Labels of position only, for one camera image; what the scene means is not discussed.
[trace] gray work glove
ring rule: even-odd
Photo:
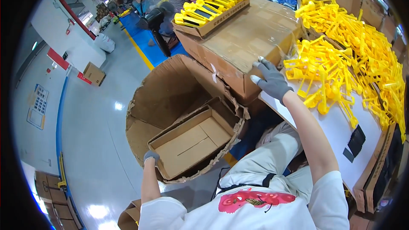
[[[155,153],[154,151],[152,151],[152,150],[149,150],[149,151],[147,151],[146,153],[145,153],[145,156],[144,156],[144,164],[145,164],[145,162],[146,162],[146,160],[148,159],[148,158],[154,158],[155,159],[155,165],[157,165],[157,161],[159,160],[159,155],[157,154],[157,153]]]
[[[289,87],[284,79],[284,76],[277,68],[263,57],[258,57],[258,62],[253,62],[253,66],[257,67],[263,74],[265,80],[256,75],[251,75],[250,79],[254,84],[257,84],[266,94],[280,101],[283,104],[283,97],[289,90],[294,91]]]

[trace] black fan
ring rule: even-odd
[[[175,15],[175,8],[168,2],[162,2],[159,7],[153,8],[150,13],[146,14],[139,20],[139,26],[152,32],[153,38],[166,57],[171,56],[171,50],[162,35],[159,33],[161,24],[164,20]]]
[[[171,34],[172,19],[178,11],[172,2],[187,2],[187,0],[142,0],[140,5],[141,18],[139,26],[142,29],[150,30],[161,51],[166,57],[171,56],[171,50],[165,38],[175,37]]]

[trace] glove fingertip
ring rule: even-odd
[[[250,75],[250,79],[253,81],[254,84],[258,84],[258,82],[261,80],[261,78],[259,78],[256,75]]]

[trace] glossy floor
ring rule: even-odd
[[[88,230],[118,229],[120,213],[140,198],[142,182],[142,168],[126,140],[125,115],[149,69],[119,24],[111,23],[103,33],[116,43],[102,66],[106,78],[94,87],[72,71],[62,120],[67,182]],[[222,167],[228,167],[225,161],[190,182],[160,185],[161,192],[191,211],[210,200]]]

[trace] white wall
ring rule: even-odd
[[[21,161],[36,170],[59,175],[56,153],[56,125],[61,92],[67,71],[52,69],[53,61],[45,46],[28,67],[17,89],[12,91],[12,128]],[[47,90],[47,106],[43,130],[27,121],[30,107],[36,100],[36,84]]]
[[[94,44],[94,40],[76,24],[71,26],[71,32],[65,32],[69,26],[66,12],[60,2],[60,8],[55,8],[56,0],[42,0],[32,18],[32,25],[44,41],[59,55],[67,52],[67,62],[83,72],[89,62],[100,67],[106,59],[105,52]]]
[[[85,8],[92,13],[94,17],[96,17],[96,4],[92,0],[79,0],[79,2],[83,3]]]

